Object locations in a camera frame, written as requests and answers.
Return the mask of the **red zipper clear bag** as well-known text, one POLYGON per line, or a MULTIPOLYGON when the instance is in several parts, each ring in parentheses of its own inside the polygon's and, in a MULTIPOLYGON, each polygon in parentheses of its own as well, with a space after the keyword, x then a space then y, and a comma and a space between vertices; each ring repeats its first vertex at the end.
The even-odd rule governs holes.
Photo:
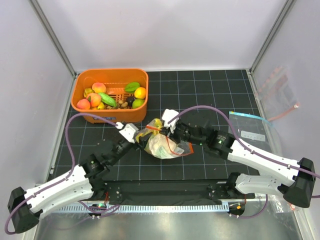
POLYGON ((159 118, 154 118, 145 128, 139 130, 134 137, 138 147, 155 158, 174 159, 194 153, 192 144, 185 141, 176 143, 170 139, 170 133, 162 134, 167 130, 159 118))

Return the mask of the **cauliflower toy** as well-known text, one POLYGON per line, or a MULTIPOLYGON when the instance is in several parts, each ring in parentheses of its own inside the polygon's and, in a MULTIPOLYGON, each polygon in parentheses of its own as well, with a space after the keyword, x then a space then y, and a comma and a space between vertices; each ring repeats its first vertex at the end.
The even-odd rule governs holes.
POLYGON ((161 160, 177 158, 185 152, 174 141, 162 134, 149 139, 145 151, 161 160))

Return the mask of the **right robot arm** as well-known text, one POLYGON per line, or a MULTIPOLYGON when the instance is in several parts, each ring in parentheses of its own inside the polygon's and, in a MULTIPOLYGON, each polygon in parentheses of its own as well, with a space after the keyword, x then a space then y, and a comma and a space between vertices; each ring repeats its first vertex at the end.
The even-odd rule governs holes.
POLYGON ((201 145, 217 158, 240 163, 259 171, 259 175, 231 173, 225 185, 230 198, 241 194, 282 196, 287 202, 308 208, 316 182, 312 160, 294 160, 252 146, 242 139, 213 127, 190 126, 178 122, 175 129, 162 127, 160 133, 176 143, 201 145))

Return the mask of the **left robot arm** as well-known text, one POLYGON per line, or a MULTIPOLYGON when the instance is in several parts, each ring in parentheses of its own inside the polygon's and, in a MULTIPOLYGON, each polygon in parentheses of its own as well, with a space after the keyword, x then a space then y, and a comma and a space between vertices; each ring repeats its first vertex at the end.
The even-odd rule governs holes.
POLYGON ((41 218, 72 202, 101 200, 106 195, 103 178, 131 149, 143 150, 150 135, 138 135, 133 142, 122 138, 117 143, 102 140, 93 152, 66 173, 28 190, 22 187, 10 193, 7 208, 9 217, 5 223, 8 235, 21 234, 35 227, 41 218), (14 232, 9 231, 9 223, 14 232))

